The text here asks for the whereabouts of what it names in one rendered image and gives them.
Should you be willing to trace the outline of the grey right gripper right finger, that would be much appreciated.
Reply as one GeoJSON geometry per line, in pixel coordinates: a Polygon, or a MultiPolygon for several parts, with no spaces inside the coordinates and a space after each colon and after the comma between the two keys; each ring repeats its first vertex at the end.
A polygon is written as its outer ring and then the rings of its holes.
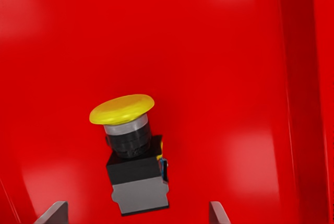
{"type": "Polygon", "coordinates": [[[231,224],[231,221],[219,201],[209,202],[209,224],[231,224]]]}

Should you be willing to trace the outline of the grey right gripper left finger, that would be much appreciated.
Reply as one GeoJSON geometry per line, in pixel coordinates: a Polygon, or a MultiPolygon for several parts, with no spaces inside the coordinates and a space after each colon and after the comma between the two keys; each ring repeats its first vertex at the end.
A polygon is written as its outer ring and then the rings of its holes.
{"type": "Polygon", "coordinates": [[[68,202],[55,202],[33,224],[69,224],[68,202]]]}

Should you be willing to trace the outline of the red plastic tray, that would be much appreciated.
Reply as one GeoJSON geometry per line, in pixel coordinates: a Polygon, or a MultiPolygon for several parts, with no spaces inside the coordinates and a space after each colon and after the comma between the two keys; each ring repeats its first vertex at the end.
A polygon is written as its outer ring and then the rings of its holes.
{"type": "Polygon", "coordinates": [[[0,224],[334,224],[334,0],[0,0],[0,224]],[[168,209],[121,216],[91,110],[143,93],[168,209]]]}

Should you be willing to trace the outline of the yellow mushroom push button switch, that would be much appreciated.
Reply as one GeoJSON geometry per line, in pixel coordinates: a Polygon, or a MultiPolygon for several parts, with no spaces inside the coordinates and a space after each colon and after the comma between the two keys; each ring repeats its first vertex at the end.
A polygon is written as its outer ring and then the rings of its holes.
{"type": "Polygon", "coordinates": [[[153,106],[149,95],[134,94],[104,102],[89,115],[92,124],[103,126],[112,150],[106,169],[122,216],[169,207],[168,161],[148,118],[153,106]]]}

